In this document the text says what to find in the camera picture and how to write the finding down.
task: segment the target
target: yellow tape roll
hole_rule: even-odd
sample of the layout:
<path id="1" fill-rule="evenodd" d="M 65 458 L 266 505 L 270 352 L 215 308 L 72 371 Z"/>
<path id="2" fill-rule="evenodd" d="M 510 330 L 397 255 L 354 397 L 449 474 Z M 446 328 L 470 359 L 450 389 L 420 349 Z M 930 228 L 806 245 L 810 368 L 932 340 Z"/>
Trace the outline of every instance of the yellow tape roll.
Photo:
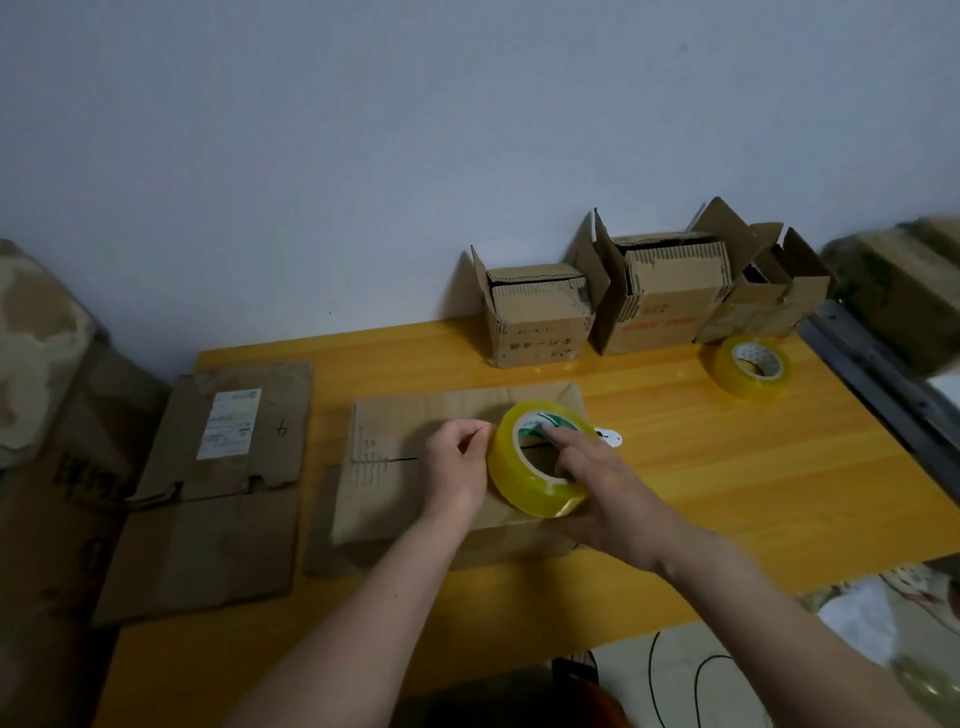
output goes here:
<path id="1" fill-rule="evenodd" d="M 565 516 L 587 497 L 579 483 L 556 477 L 549 455 L 555 449 L 540 431 L 543 426 L 569 427 L 597 438 L 586 420 L 562 404 L 547 400 L 521 402 L 508 410 L 496 429 L 487 465 L 493 484 L 515 508 L 531 516 Z"/>
<path id="2" fill-rule="evenodd" d="M 734 397 L 770 401 L 790 381 L 792 366 L 783 350 L 768 339 L 731 336 L 714 354 L 708 371 Z"/>

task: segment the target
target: yellow wooden tabletop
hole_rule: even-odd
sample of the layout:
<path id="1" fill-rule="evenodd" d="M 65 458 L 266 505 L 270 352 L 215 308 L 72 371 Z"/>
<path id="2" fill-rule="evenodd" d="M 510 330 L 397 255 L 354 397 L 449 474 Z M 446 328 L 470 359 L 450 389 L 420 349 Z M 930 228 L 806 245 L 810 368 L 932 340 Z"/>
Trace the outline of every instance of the yellow wooden tabletop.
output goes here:
<path id="1" fill-rule="evenodd" d="M 594 425 L 700 525 L 735 538 L 797 593 L 960 550 L 960 510 L 799 339 L 772 404 L 734 400 L 696 346 L 498 370 L 479 317 L 204 352 L 198 368 L 308 359 L 313 401 L 300 479 L 300 543 L 359 398 L 573 379 Z M 216 725 L 353 579 L 300 574 L 283 598 L 122 630 L 96 726 Z M 447 576 L 407 675 L 407 694 L 695 619 L 656 576 L 577 549 L 558 559 Z"/>

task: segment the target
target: right hand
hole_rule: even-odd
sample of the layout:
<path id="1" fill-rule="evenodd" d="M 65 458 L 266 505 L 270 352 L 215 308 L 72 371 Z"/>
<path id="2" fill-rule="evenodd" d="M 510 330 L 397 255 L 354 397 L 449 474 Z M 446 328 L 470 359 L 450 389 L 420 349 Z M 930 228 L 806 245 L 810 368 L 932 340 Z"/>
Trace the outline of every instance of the right hand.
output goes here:
<path id="1" fill-rule="evenodd" d="M 574 541 L 665 576 L 675 550 L 704 535 L 663 502 L 607 443 L 565 427 L 545 427 L 543 432 L 560 448 L 560 466 L 590 494 L 584 515 L 557 520 Z"/>

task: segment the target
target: floor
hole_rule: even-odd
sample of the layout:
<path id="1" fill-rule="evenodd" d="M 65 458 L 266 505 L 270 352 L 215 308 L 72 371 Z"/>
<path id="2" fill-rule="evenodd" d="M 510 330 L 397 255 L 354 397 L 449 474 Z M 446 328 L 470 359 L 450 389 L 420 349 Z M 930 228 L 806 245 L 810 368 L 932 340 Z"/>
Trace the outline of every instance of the floor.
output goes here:
<path id="1" fill-rule="evenodd" d="M 898 628 L 898 653 L 920 658 L 960 683 L 960 635 L 946 629 L 926 610 L 885 588 Z M 653 635 L 606 644 L 593 650 L 600 684 L 623 704 L 632 723 L 660 728 L 650 695 L 654 696 L 666 728 L 695 728 L 693 681 L 706 657 L 726 650 L 701 622 L 664 630 L 657 639 L 648 673 Z M 743 674 L 730 660 L 704 666 L 698 690 L 704 728 L 763 728 L 769 717 Z"/>
<path id="2" fill-rule="evenodd" d="M 938 667 L 951 681 L 960 684 L 960 635 L 942 626 L 923 607 L 889 587 L 884 589 L 897 625 L 897 652 Z M 655 637 L 645 635 L 592 650 L 600 684 L 622 703 L 628 718 L 638 728 L 660 728 L 651 685 L 664 728 L 697 728 L 697 703 L 693 694 L 697 668 L 706 658 L 726 654 L 726 650 L 705 625 L 697 622 L 660 632 L 651 660 L 650 650 Z M 452 697 L 455 702 L 469 704 L 469 712 L 475 720 L 471 724 L 502 728 L 522 725 L 524 721 L 508 719 L 499 710 L 495 711 L 497 715 L 478 715 L 478 704 L 499 702 L 478 698 L 495 694 L 502 699 L 509 695 L 511 702 L 522 703 L 536 695 L 548 680 L 548 667 L 534 666 L 441 694 L 447 699 Z M 433 695 L 401 703 L 393 722 L 394 728 L 422 726 L 437 698 Z M 711 660 L 703 666 L 697 699 L 700 725 L 704 728 L 767 728 L 772 725 L 750 684 L 731 660 Z M 462 724 L 462 720 L 443 723 Z"/>

